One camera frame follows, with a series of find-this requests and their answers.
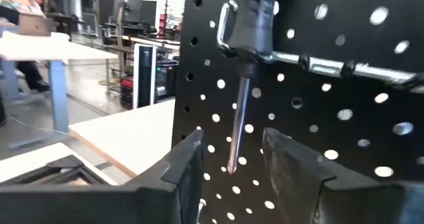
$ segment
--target white desk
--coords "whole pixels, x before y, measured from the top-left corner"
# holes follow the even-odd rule
[[[164,45],[164,48],[169,48],[172,50],[180,50],[180,43],[171,41],[171,40],[157,39],[157,38],[132,38],[129,36],[122,36],[122,39],[131,41],[131,42],[148,44],[148,45],[158,46],[158,47],[162,47],[162,45]]]
[[[3,32],[0,38],[0,58],[6,85],[5,100],[20,99],[15,62],[33,60],[51,60],[49,69],[50,98],[54,130],[68,132],[68,106],[66,98],[66,77],[62,60],[114,59],[116,54],[104,52],[87,46],[82,46],[56,36],[36,37],[22,36],[9,31]],[[46,137],[36,137],[10,148],[20,148],[44,140]]]
[[[175,101],[70,125],[70,133],[131,178],[171,150]]]
[[[12,158],[0,161],[0,182],[4,182],[21,174],[25,174],[37,168],[45,166],[47,163],[58,160],[60,158],[74,155],[81,160],[84,165],[97,174],[100,178],[111,185],[118,185],[107,175],[102,173],[80,155],[68,148],[62,143],[52,144],[50,146],[39,148],[25,154],[21,154]]]

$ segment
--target concrete floor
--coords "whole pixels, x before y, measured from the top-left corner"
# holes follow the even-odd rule
[[[48,70],[45,67],[40,67],[39,70],[48,81]],[[102,60],[76,61],[70,62],[66,66],[68,113],[71,124],[124,110],[119,104],[119,97],[107,97],[105,95],[106,87],[99,85],[99,82],[105,79],[105,74],[105,61]],[[0,160],[49,144],[62,142],[116,182],[124,183],[130,179],[123,172],[94,153],[94,151],[69,135],[58,135],[35,146],[11,150],[9,148],[10,144],[33,139],[39,135],[52,134],[52,132],[46,131],[46,129],[52,128],[49,100],[41,99],[28,104],[8,106],[7,113],[21,121],[21,123],[9,118],[7,124],[0,128]]]

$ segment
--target cable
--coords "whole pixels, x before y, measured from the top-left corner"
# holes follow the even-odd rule
[[[24,126],[26,126],[26,127],[29,127],[29,128],[33,128],[33,129],[36,129],[36,130],[39,130],[39,131],[49,131],[49,132],[55,132],[55,133],[58,133],[58,134],[68,135],[68,136],[70,136],[70,137],[73,137],[71,134],[69,134],[69,133],[65,133],[65,132],[62,132],[62,131],[57,131],[57,130],[54,130],[54,129],[40,128],[40,127],[36,127],[36,126],[34,126],[34,125],[26,124],[25,122],[20,121],[20,120],[18,120],[18,119],[16,119],[16,118],[14,118],[14,117],[13,117],[12,115],[10,115],[10,114],[7,114],[7,116],[8,116],[8,118],[10,118],[10,119],[12,119],[12,120],[16,121],[17,123],[19,123],[19,124],[21,124],[21,125],[24,125]]]

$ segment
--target desk leg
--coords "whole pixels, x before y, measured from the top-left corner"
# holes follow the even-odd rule
[[[6,99],[10,101],[21,98],[19,94],[18,76],[15,73],[15,62],[2,60],[1,65],[6,83]]]
[[[68,98],[66,97],[66,77],[63,61],[51,61],[48,71],[52,99],[53,124],[56,131],[68,132]]]
[[[110,77],[109,77],[109,59],[106,59],[106,95],[109,95],[110,92]]]

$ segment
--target black pegboard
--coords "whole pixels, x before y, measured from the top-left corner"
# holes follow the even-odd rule
[[[260,152],[264,127],[274,127],[322,153],[335,150],[338,163],[376,180],[424,180],[424,166],[420,164],[424,156],[422,95],[395,90],[376,80],[308,74],[284,63],[263,67],[252,81],[252,88],[260,88],[261,96],[250,96],[248,102],[246,124],[254,131],[243,134],[241,156],[247,163],[239,165],[234,175],[223,172],[239,85],[237,59],[225,58],[216,43],[219,13],[228,0],[185,1],[173,144],[201,127],[205,142],[214,148],[206,156],[210,180],[203,184],[207,207],[202,224],[213,220],[282,222],[276,208],[265,206],[266,201],[276,200]],[[328,8],[327,14],[316,19],[315,9],[322,4]],[[424,45],[424,0],[279,0],[279,6],[274,20],[275,50],[339,61],[353,59],[406,72],[424,69],[420,53]],[[388,15],[383,23],[373,25],[370,17],[379,7],[385,7]],[[289,29],[294,30],[293,38],[287,36]],[[340,42],[336,44],[340,35],[344,36],[341,46]],[[408,41],[409,46],[396,54],[395,47],[402,41]],[[217,87],[219,80],[225,82],[223,89]],[[376,103],[381,93],[388,99]],[[293,99],[301,100],[302,106],[293,107]],[[352,111],[346,121],[338,118],[344,109]],[[213,121],[214,114],[219,115],[219,122]],[[412,132],[395,134],[393,127],[403,122],[413,124]],[[377,176],[374,171],[379,166],[390,167],[393,175]],[[234,193],[234,186],[240,194]],[[235,220],[231,221],[227,213]]]

